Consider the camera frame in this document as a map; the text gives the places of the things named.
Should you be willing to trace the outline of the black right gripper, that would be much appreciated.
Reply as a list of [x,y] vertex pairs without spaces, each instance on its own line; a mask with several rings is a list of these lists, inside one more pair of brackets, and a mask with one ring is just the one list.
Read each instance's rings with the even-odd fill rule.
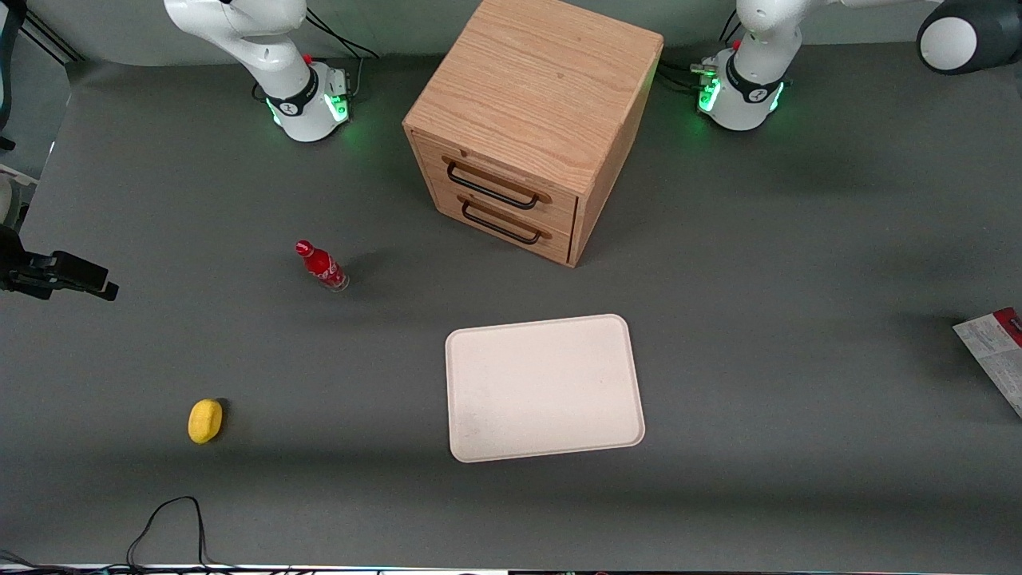
[[107,280],[109,269],[69,252],[50,255],[29,252],[12,228],[1,227],[1,288],[36,299],[50,299],[54,291],[69,290],[117,301],[120,287]]

